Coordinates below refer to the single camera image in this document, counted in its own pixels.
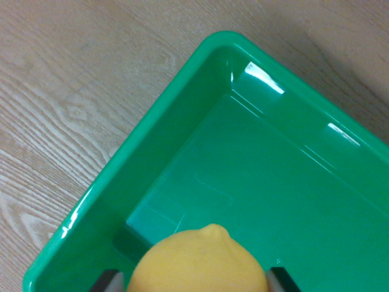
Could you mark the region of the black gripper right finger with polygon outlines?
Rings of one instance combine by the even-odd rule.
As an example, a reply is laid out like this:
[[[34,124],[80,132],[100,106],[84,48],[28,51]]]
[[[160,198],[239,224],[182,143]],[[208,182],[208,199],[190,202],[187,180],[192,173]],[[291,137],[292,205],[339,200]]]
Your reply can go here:
[[[272,267],[265,272],[269,292],[301,292],[283,267]]]

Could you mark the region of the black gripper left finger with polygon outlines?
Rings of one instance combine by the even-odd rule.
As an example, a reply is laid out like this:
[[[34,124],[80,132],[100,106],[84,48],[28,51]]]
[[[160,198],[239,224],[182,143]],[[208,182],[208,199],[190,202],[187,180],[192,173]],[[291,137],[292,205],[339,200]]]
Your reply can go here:
[[[89,292],[124,292],[124,274],[117,269],[106,269]]]

